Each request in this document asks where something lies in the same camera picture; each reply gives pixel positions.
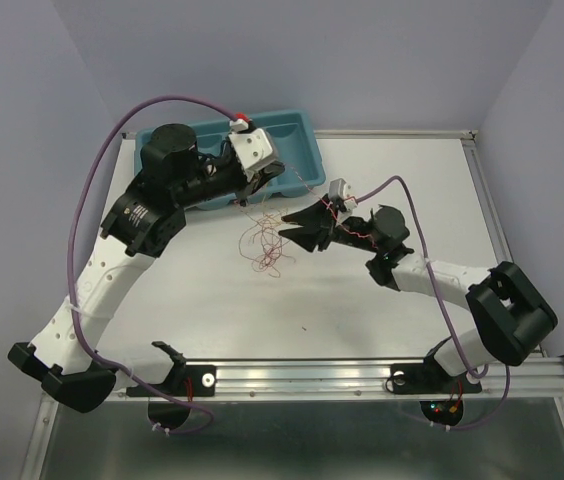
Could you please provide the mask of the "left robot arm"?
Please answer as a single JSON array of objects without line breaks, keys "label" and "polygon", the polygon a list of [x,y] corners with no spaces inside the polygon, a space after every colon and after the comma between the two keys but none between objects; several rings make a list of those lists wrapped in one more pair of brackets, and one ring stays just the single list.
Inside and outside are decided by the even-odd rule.
[{"label": "left robot arm", "polygon": [[231,122],[217,155],[199,150],[191,127],[166,124],[151,133],[140,158],[82,273],[70,278],[72,292],[31,341],[8,353],[47,394],[80,413],[115,389],[120,366],[94,348],[134,283],[185,227],[186,209],[229,194],[245,202],[284,171],[270,134],[242,119]]}]

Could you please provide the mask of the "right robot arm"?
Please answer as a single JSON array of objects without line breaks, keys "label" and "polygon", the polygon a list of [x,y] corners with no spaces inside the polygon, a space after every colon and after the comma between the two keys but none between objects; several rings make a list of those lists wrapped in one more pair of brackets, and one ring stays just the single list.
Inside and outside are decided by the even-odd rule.
[{"label": "right robot arm", "polygon": [[366,268],[376,284],[398,292],[434,298],[440,307],[453,304],[468,311],[472,329],[451,332],[425,357],[422,378],[444,390],[471,368],[493,362],[521,365],[556,328],[557,315],[516,264],[467,267],[432,261],[406,246],[409,230],[403,214],[382,206],[369,219],[350,216],[343,222],[322,202],[287,214],[283,238],[308,252],[336,243],[372,253]]}]

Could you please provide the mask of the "teal four-compartment tray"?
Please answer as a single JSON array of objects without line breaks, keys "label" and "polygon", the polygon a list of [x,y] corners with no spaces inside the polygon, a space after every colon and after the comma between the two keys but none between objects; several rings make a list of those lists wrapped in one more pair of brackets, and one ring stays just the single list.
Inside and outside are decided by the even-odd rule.
[{"label": "teal four-compartment tray", "polygon": [[[303,110],[287,109],[249,115],[257,127],[263,128],[273,140],[279,160],[285,165],[285,172],[269,181],[266,188],[249,198],[257,203],[271,196],[296,198],[306,195],[308,190],[326,181],[321,153],[313,125]],[[229,132],[228,120],[188,124],[197,135],[201,152],[218,154],[221,140]],[[135,137],[134,174],[141,170],[140,150],[148,142],[157,127],[140,130]],[[200,210],[212,211],[235,202],[234,194],[225,195],[196,205]]]}]

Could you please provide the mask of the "aluminium front mounting rail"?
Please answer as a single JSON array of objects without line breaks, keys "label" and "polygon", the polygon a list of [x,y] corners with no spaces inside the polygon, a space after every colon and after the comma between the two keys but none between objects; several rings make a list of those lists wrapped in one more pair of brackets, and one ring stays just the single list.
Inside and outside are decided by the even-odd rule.
[{"label": "aluminium front mounting rail", "polygon": [[490,365],[474,379],[427,380],[418,359],[189,360],[176,366],[166,355],[137,361],[97,403],[149,397],[151,384],[179,400],[198,402],[375,401],[564,398],[564,359],[532,355],[518,367]]}]

